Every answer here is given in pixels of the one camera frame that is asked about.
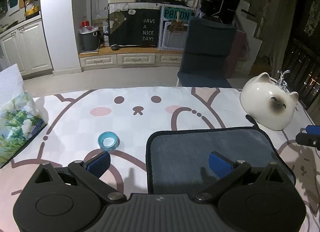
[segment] chair seat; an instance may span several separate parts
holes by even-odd
[[[218,78],[217,75],[212,74],[209,77],[208,74],[188,74],[181,71],[178,72],[178,78],[182,86],[184,87],[220,87],[220,88],[232,88],[229,82],[225,78]]]

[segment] red container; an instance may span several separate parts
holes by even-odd
[[[85,27],[85,26],[90,26],[88,20],[85,20],[85,21],[82,22],[82,27]]]

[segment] black chair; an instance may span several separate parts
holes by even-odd
[[[233,25],[193,18],[178,72],[181,85],[231,88],[223,69],[235,35]]]

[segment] drawer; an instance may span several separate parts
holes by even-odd
[[[156,62],[164,64],[180,64],[182,54],[156,54]]]
[[[118,65],[154,64],[156,61],[156,54],[153,53],[118,54],[117,57]]]
[[[81,57],[80,63],[82,67],[116,65],[117,55],[97,55],[97,56]]]

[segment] cat print bedsheet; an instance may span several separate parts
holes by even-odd
[[[101,152],[98,137],[112,131],[120,138],[111,166],[101,179],[127,197],[147,193],[146,142],[162,130],[252,126],[240,104],[240,91],[223,88],[139,87],[100,89],[35,98],[48,125],[9,164],[0,169],[0,232],[18,232],[12,208],[38,165],[67,166]],[[259,125],[293,170],[307,209],[301,232],[319,232],[320,155],[297,145],[297,133],[312,120],[298,103],[283,131]]]

